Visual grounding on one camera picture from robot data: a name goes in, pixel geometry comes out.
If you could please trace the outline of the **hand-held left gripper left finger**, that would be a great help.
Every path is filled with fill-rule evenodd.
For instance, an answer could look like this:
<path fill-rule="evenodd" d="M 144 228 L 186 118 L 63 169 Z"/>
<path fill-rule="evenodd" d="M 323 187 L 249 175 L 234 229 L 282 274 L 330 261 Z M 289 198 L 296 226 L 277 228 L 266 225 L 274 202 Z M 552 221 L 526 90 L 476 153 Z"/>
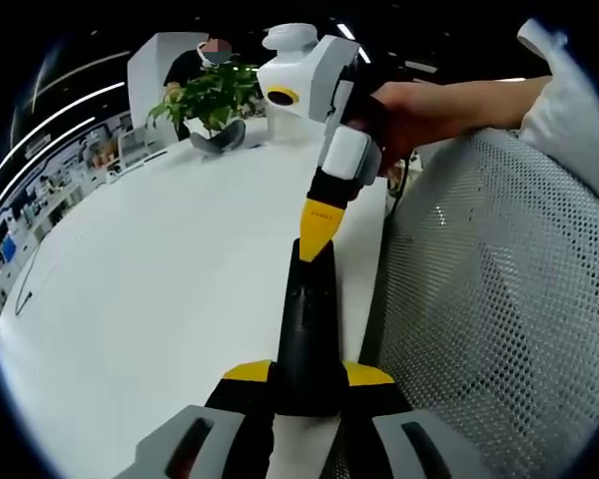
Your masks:
<path fill-rule="evenodd" d="M 136 446 L 134 478 L 264 478 L 274 451 L 273 363 L 226 372 L 204 405 L 189 405 Z"/>

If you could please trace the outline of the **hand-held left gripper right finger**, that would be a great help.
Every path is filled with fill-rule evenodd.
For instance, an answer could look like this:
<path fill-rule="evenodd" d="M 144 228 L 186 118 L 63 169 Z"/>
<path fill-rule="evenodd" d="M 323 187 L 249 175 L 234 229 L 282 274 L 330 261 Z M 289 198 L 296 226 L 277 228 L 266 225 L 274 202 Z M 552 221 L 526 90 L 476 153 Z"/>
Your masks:
<path fill-rule="evenodd" d="M 436 414 L 413 410 L 392 377 L 347 361 L 340 415 L 352 478 L 482 478 L 476 446 Z"/>

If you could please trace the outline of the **person's right hand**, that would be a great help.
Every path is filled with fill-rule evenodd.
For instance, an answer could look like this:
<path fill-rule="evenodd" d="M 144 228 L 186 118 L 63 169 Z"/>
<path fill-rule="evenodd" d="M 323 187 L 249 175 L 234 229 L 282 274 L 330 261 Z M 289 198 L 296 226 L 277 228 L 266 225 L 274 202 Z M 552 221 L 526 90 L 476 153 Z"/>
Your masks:
<path fill-rule="evenodd" d="M 346 122 L 356 130 L 369 134 L 381 152 L 377 174 L 387 177 L 400 161 L 407 160 L 416 148 L 411 83 L 386 82 L 373 92 L 364 112 L 358 109 Z"/>

